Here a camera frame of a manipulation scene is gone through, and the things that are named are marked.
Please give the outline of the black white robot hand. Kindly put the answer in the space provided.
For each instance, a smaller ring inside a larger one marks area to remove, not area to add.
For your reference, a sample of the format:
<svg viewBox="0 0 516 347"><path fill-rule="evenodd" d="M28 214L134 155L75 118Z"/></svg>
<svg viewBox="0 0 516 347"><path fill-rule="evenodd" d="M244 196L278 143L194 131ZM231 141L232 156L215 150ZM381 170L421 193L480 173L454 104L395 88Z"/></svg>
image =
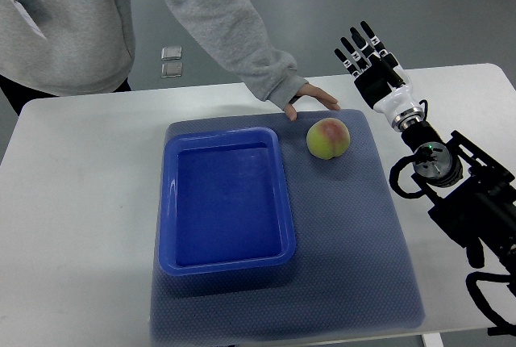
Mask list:
<svg viewBox="0 0 516 347"><path fill-rule="evenodd" d="M387 50L367 22L350 29L351 38L341 38L344 50L335 49L343 67L352 75L366 104L383 114L391 127L402 132L421 122L425 111L413 97L413 87L397 58Z"/></svg>

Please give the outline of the person's bare hand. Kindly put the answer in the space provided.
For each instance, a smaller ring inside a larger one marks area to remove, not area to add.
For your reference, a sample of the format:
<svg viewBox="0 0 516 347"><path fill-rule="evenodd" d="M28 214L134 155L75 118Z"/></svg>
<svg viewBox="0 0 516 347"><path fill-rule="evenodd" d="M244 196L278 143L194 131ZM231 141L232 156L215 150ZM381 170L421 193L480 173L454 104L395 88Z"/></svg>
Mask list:
<svg viewBox="0 0 516 347"><path fill-rule="evenodd" d="M290 121L295 121L298 117L298 113L296 108L294 107L294 103L303 97L312 98L318 103L322 104L326 109L330 111L338 111L341 109L338 104L338 100L328 94L323 89L311 85L310 83L304 84L298 92L288 101L285 105L283 112L287 116Z"/></svg>

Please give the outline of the grey sweatshirt sleeve forearm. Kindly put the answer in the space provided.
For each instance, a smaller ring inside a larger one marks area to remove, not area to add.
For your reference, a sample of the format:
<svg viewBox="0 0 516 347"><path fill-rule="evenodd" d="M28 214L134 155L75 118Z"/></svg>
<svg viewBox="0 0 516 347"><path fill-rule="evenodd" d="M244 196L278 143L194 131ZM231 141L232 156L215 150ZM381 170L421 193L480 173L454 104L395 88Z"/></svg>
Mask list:
<svg viewBox="0 0 516 347"><path fill-rule="evenodd" d="M250 0L164 0L180 25L260 101L284 110L306 84L287 52L274 48Z"/></svg>

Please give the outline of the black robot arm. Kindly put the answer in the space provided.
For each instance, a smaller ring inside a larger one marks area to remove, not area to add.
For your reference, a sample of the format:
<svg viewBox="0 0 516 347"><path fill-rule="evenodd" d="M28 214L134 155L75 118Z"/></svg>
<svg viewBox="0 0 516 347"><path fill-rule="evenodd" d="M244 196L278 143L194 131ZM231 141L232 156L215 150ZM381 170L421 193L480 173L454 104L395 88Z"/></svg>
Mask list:
<svg viewBox="0 0 516 347"><path fill-rule="evenodd" d="M515 291L515 176L458 131L443 141L427 122L428 103L398 122L411 149L390 170L389 184L404 199L429 198L431 219L465 249L474 269L465 284L476 307L493 327L488 334L514 335L515 326L499 315L479 282Z"/></svg>

